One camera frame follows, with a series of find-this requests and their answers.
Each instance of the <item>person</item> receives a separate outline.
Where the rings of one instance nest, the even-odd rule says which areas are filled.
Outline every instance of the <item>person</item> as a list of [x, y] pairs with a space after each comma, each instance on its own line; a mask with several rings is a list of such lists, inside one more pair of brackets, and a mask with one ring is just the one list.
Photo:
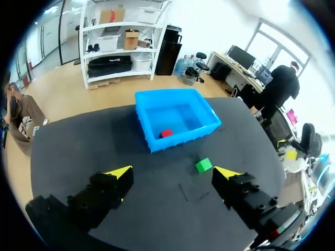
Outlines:
[[254, 105], [261, 111], [264, 120], [270, 120], [277, 107], [281, 107], [290, 96], [296, 99], [300, 90], [296, 76], [298, 71], [299, 65], [292, 61], [290, 67], [280, 65], [271, 73], [272, 81], [266, 85]]
[[29, 95], [20, 93], [15, 83], [9, 83], [10, 72], [8, 72], [3, 81], [4, 92], [4, 108], [6, 110], [5, 122], [8, 124], [8, 129], [14, 138], [14, 141], [24, 154], [30, 155], [31, 142], [22, 133], [19, 132], [19, 126], [22, 123], [22, 118], [30, 116], [34, 125], [44, 126], [48, 123], [48, 119]]

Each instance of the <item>blue plastic bin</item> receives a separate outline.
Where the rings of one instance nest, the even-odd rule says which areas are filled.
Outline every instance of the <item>blue plastic bin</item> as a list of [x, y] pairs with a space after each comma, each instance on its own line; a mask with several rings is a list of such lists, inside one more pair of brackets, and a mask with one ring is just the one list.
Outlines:
[[[195, 89], [135, 93], [136, 112], [151, 153], [211, 134], [221, 121]], [[172, 136], [160, 139], [162, 131]]]

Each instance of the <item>black jacket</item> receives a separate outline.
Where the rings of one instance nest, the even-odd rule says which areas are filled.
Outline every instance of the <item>black jacket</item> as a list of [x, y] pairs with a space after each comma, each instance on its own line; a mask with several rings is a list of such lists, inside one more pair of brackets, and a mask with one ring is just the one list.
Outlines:
[[271, 75], [273, 80], [261, 92], [265, 106], [276, 104], [280, 107], [290, 96], [294, 99], [298, 96], [300, 90], [299, 80], [293, 68], [281, 65]]

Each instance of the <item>red cube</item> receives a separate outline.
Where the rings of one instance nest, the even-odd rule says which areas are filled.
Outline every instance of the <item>red cube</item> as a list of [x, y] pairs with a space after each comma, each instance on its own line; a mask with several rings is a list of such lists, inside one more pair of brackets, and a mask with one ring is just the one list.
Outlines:
[[161, 138], [166, 138], [168, 136], [172, 136], [173, 133], [170, 129], [164, 130], [161, 132]]

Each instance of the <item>yellow object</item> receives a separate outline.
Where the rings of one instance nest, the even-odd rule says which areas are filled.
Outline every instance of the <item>yellow object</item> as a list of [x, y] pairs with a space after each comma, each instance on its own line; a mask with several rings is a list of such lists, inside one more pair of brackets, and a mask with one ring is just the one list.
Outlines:
[[286, 157], [286, 159], [296, 160], [297, 156], [298, 156], [298, 152], [296, 150], [293, 150], [293, 151], [286, 152], [286, 156], [285, 157]]
[[116, 170], [113, 170], [113, 171], [110, 171], [104, 174], [112, 174], [116, 176], [116, 179], [119, 179], [122, 176], [122, 174], [124, 174], [130, 168], [132, 168], [132, 166], [126, 166], [126, 167], [119, 168], [119, 169], [116, 169]]
[[286, 140], [279, 140], [279, 141], [277, 142], [277, 147], [279, 147], [279, 144], [280, 144], [281, 142], [286, 142]]
[[215, 166], [214, 168], [218, 169], [218, 171], [225, 176], [226, 179], [229, 179], [230, 177], [234, 176], [234, 175], [241, 175], [240, 173], [236, 173], [234, 171], [231, 170], [227, 170], [218, 166]]

